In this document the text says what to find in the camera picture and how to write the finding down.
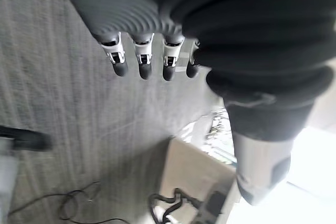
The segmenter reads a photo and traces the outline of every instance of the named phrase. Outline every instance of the robotic hand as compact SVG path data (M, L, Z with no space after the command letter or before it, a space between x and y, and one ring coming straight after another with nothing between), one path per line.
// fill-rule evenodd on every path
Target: robotic hand
M111 42L120 31L132 36L136 51L138 42L145 42L136 36L163 34L166 80L172 77L184 37L197 39L190 65L192 70L210 67L206 81L224 99L241 195L256 204L285 177L292 141L332 80L332 70L324 64L336 53L336 0L71 2L120 76L125 74L116 69L125 64L122 47L117 54L105 48L118 45ZM139 68L142 54L136 53ZM150 52L145 55L150 63Z

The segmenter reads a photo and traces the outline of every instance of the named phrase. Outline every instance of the cable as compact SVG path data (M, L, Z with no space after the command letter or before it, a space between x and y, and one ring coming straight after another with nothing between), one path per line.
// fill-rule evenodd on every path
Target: cable
M158 217L156 216L155 212L154 212L154 207L155 207L155 201L156 200L160 200L163 202L166 202L168 204L172 204L175 203L176 201L178 201L176 204L172 205L171 207L169 207L163 214L162 216L162 222L160 222L158 220ZM151 213L151 216L155 222L155 224L165 224L167 222L169 222L167 216L171 214L171 212L179 209L182 205L183 205L183 201L186 200L188 203L190 203L191 205L193 205L193 207L195 207L196 209L200 208L202 202L196 198L193 198L191 196L189 196L187 193L185 193L184 191L182 191L180 188L175 188L174 189L174 196L172 198L167 198L164 197L160 194L152 194L149 196L148 198L148 207L149 207L149 211Z
M85 192L85 190L90 188L93 185L97 185L97 189L95 190L93 196L89 197L89 195ZM73 218L77 215L78 206L79 206L78 201L76 199L76 196L78 194L84 194L85 197L88 199L88 201L92 201L96 197L96 195L100 192L100 190L101 190L100 182L93 182L93 183L87 185L86 187L84 187L80 190L73 190L73 191L69 191L67 193L63 193L63 194L62 193L46 194L46 195L43 195L43 196L38 197L36 199L33 199L30 202L25 203L24 205L12 210L11 212L9 212L8 217L13 216L14 214L26 209L27 207L35 204L36 202L38 202L42 199L45 199L45 198L48 198L48 197L63 196L61 204L58 207L58 219L59 220L70 221L70 222L75 223L75 224L102 224L102 223L106 223L106 222L109 222L109 221L119 220L119 221L124 222L125 224L130 224L128 221L126 221L122 218L111 218L111 219L108 219L108 220L103 220L103 221L98 221L98 222L80 222L80 221L73 220ZM71 216L68 216L68 214L66 212L66 205L70 201L72 201L75 204L75 209L74 209L73 214Z

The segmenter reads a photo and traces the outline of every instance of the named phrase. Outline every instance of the gray carpet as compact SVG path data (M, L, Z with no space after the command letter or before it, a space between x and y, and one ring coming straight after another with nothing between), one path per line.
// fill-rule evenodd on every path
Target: gray carpet
M206 70L193 80L185 72L163 80L160 35L148 81L139 76L126 35L123 43L129 73L121 78L68 0L0 0L0 124L54 141L50 152L18 153L12 209L100 180L98 199L82 204L77 220L135 223L146 212L148 194L159 188L167 138L207 113L216 97ZM43 200L9 223L63 223L59 200Z

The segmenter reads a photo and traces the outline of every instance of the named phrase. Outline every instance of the black cable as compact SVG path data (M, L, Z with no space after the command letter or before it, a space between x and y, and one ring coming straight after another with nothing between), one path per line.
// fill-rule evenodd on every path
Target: black cable
M85 190L90 188L92 185L97 185L97 189L95 190L92 197L89 197L89 195L85 192ZM61 204L58 207L58 219L59 220L70 221L70 222L75 223L75 224L101 224L101 223L106 223L106 222L113 221L113 220L119 220L119 221L124 222L125 224L130 224L128 221L126 221L122 218L111 218L111 219L108 219L108 220L103 220L103 221L98 221L98 222L80 222L80 221L73 220L73 218L77 215L78 206L79 206L78 201L76 199L76 196L78 194L84 194L88 201L92 201L95 198L95 196L99 193L100 190L101 190L100 182L93 182L93 183L87 185L86 187L84 187L80 190L73 190L73 191L69 191L67 193L46 194L46 195L43 195L43 196L38 197L36 199L33 199L30 202L25 203L24 205L12 210L11 212L9 212L8 217L13 216L14 214L26 209L27 207L35 204L36 202L38 202L42 199L45 199L45 198L48 198L48 197L63 196L64 198L62 199ZM71 216L68 216L68 214L66 212L66 205L70 201L72 201L73 204L75 204L75 210L74 210L74 212Z
M166 202L168 204L172 204L175 203L176 201L178 201L176 204L172 205L171 207L169 207L163 214L162 216L162 222L160 222L158 220L158 217L156 216L155 212L154 212L154 207L155 207L155 201L159 200L159 201L163 201ZM149 196L148 198L148 207L149 207L149 211L151 213L151 216L155 222L155 224L164 224L167 223L169 220L167 219L167 216L170 215L173 211L179 209L182 205L184 200L186 200L188 203L192 204L193 207L195 207L196 209L200 208L202 202L196 198L193 198L191 196L189 196L187 193L185 193L184 191L182 191L180 188L175 188L174 189L174 196L172 198L168 198L168 197L164 197L160 194L152 194Z

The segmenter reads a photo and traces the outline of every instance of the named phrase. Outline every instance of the black object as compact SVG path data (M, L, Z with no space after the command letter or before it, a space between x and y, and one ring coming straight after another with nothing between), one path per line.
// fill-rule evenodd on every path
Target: black object
M147 80L152 73L152 64L139 64L139 73L142 79Z
M197 39L195 64L212 69L232 131L254 140L296 137L333 78L336 0L71 1L100 42L115 30Z
M164 212L164 214L162 216L162 222L159 222L156 214L154 213L155 202L157 200L166 202L168 204L175 203L174 205L169 207ZM160 194L150 195L149 198L148 198L148 207L149 207L150 213L152 215L152 218L153 218L155 224L164 224L164 223L170 222L169 219L167 218L167 216L170 215L173 211L182 207L184 200L186 200L186 202L190 203L196 209L200 208L200 206L202 204L201 201L199 201L196 198L193 198L193 197L189 196L187 193L182 191L180 188L175 188L174 189L174 196L172 198L167 198L167 197L164 197Z
M50 136L41 132L0 126L0 136L12 138L14 150L47 151L51 149Z
M214 191L205 206L206 210L213 216L218 216L224 205L225 199L226 195L222 194L220 191Z
M186 73L189 78L194 78L198 74L198 65L193 65L188 61Z
M175 67L163 66L162 76L166 81L171 81L175 74Z
M93 185L98 185L98 187L95 190L94 195L89 197L89 195L85 192L85 190L87 190L88 188L90 188ZM45 199L45 198L48 198L48 197L62 196L63 200L61 201L61 204L58 207L58 219L59 220L70 221L70 222L75 223L75 224L101 224L101 223L106 223L106 222L109 222L109 221L118 220L118 221L124 222L125 224L130 224L128 221L126 221L122 218L111 218L111 219L108 219L108 220L103 220L103 221L98 221L98 222L80 222L80 221L75 221L73 219L77 215L78 207L79 207L76 196L79 195L79 194L83 194L87 198L88 201L92 201L92 200L94 200L94 198L96 197L96 195L99 192L100 192L100 182L93 182L93 183L87 185L86 187L84 187L80 190L73 190L73 191L69 191L67 193L59 193L59 194L46 194L46 195L43 195L43 196L38 197L36 199L33 199L32 201L24 204L23 206L21 206L17 209L12 210L11 212L9 212L8 217L26 209L27 207L33 205L36 202L39 202L42 199ZM69 215L68 211L66 210L66 206L70 202L72 203L72 206L75 207L72 215Z
M115 64L112 63L112 65L117 76L125 76L125 74L128 72L128 65L126 59L123 63L120 62Z

